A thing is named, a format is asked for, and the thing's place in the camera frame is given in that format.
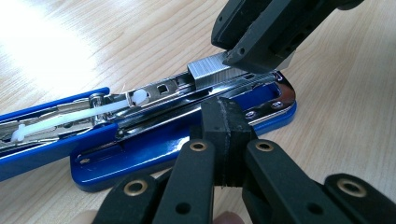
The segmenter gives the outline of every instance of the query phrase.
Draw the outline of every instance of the wooden table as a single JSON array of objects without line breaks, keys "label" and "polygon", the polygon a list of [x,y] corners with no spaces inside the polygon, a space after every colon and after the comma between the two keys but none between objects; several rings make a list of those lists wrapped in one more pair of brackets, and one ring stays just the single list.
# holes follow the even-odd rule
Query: wooden table
[{"label": "wooden table", "polygon": [[[0,114],[109,87],[127,91],[220,52],[213,23],[226,1],[0,3]],[[298,97],[294,121],[266,138],[313,179],[348,173],[396,201],[396,2],[334,11],[283,73]],[[0,183],[0,223],[68,223],[98,209],[68,159]],[[240,189],[216,189],[215,211],[246,223]]]}]

